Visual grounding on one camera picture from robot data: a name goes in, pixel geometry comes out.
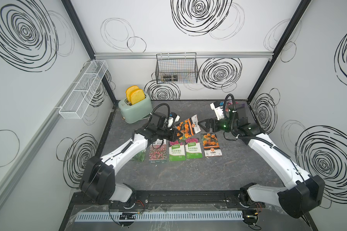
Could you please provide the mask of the pink flower field seed packet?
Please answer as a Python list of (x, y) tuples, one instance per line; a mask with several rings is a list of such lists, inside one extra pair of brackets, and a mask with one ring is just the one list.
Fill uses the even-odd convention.
[(167, 162), (167, 141), (156, 140), (149, 148), (150, 163), (166, 163)]

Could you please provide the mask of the orange marigold seed packet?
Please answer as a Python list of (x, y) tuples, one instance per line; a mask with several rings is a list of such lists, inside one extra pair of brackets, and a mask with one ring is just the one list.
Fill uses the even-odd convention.
[(179, 137), (179, 140), (181, 141), (184, 141), (201, 132), (197, 115), (177, 123), (175, 128), (178, 130), (177, 135), (182, 134), (182, 136)]
[(220, 157), (223, 155), (215, 133), (201, 134), (201, 142), (205, 157)]

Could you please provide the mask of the green leafy seed packet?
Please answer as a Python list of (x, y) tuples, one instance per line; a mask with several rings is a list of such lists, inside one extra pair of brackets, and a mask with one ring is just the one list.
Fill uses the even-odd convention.
[(146, 150), (143, 150), (136, 154), (131, 160), (132, 161), (137, 161), (137, 162), (144, 162), (146, 156)]

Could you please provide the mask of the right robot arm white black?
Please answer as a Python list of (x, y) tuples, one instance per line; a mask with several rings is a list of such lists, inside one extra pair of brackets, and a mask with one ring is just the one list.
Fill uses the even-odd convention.
[(228, 132), (235, 140), (242, 140), (266, 161), (283, 183), (283, 187), (256, 183), (242, 187), (238, 198), (243, 207), (266, 203), (281, 207), (293, 218), (300, 218), (321, 205), (325, 182), (320, 176), (313, 176), (295, 163), (257, 123), (248, 121), (244, 110), (220, 112), (215, 109), (215, 112), (216, 118), (199, 121), (199, 126), (206, 132)]

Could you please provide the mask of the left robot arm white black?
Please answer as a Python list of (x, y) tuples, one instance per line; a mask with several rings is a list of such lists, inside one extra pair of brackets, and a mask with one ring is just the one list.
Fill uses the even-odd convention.
[(79, 189), (99, 205), (108, 201), (119, 201), (131, 207), (136, 197), (134, 190), (126, 185), (116, 183), (115, 177), (121, 168), (135, 155), (156, 140), (177, 141), (183, 134), (175, 128), (180, 116), (171, 113), (152, 113), (148, 122), (132, 133), (131, 138), (114, 151), (102, 157), (92, 157), (87, 161)]

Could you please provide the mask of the green white impatiens seed packet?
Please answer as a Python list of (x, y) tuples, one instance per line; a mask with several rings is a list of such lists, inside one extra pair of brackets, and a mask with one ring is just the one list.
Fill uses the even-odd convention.
[(169, 161), (185, 161), (185, 145), (183, 142), (170, 141), (169, 142)]

